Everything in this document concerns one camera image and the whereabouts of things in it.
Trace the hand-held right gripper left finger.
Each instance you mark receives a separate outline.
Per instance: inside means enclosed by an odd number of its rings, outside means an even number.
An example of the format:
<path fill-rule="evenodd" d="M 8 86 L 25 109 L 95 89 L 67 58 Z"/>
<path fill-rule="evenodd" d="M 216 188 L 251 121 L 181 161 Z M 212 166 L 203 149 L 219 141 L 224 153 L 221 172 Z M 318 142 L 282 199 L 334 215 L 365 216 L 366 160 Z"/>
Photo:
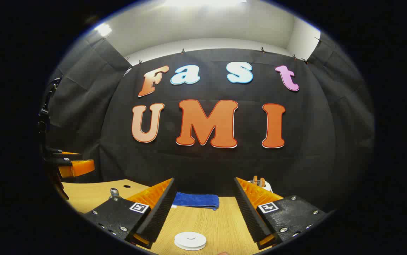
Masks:
<path fill-rule="evenodd" d="M 150 249 L 156 242 L 175 199 L 175 179 L 169 178 L 125 199 L 112 194 L 83 216 L 125 242 Z"/>

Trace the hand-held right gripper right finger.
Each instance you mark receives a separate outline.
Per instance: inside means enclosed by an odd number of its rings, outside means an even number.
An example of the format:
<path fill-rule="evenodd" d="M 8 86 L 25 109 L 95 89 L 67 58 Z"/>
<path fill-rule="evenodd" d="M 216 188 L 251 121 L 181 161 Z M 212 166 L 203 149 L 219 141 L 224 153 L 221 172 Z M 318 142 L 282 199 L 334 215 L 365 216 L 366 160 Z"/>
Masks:
<path fill-rule="evenodd" d="M 259 250 L 291 242 L 328 216 L 297 195 L 282 197 L 238 177 L 233 181 L 237 204 Z"/>

